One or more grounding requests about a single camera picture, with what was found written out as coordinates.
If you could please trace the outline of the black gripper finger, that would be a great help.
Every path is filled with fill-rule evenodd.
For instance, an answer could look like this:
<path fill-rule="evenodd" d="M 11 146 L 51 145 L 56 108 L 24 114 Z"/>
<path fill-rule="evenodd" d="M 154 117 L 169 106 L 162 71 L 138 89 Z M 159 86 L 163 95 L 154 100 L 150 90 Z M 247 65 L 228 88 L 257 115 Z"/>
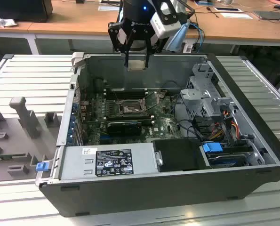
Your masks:
<path fill-rule="evenodd" d="M 148 68 L 150 56 L 164 49 L 166 39 L 159 38 L 152 30 L 144 30 L 144 41 L 146 44 L 145 68 Z"/>
<path fill-rule="evenodd" d="M 129 51 L 134 40 L 136 39 L 136 29 L 132 28 L 130 31 L 124 32 L 126 34 L 126 38 L 124 44 L 122 44 L 118 39 L 118 35 L 120 29 L 123 29 L 124 27 L 123 24 L 123 22 L 110 22 L 108 24 L 108 33 L 111 38 L 114 49 L 122 54 L 125 54 L 124 66 L 128 68 Z"/>

